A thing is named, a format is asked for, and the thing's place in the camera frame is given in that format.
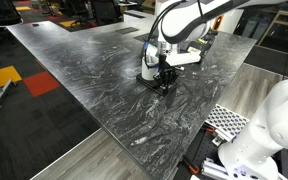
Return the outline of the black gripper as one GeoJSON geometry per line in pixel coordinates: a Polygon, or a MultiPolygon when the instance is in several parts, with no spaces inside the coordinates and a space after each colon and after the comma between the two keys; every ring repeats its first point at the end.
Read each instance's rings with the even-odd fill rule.
{"type": "Polygon", "coordinates": [[[165,88],[163,91],[164,95],[167,95],[175,88],[176,83],[174,82],[179,76],[175,68],[166,61],[166,58],[166,55],[159,55],[158,73],[153,76],[156,87],[165,88]]]}

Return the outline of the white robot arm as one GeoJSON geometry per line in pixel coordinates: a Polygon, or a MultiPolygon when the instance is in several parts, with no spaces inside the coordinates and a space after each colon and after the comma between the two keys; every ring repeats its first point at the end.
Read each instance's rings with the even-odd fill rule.
{"type": "MultiPolygon", "coordinates": [[[[160,39],[177,44],[199,27],[230,10],[276,5],[288,0],[166,0],[160,5],[160,39]]],[[[272,156],[288,150],[288,79],[275,84],[234,139],[218,148],[218,157],[232,180],[278,180],[272,156]]]]}

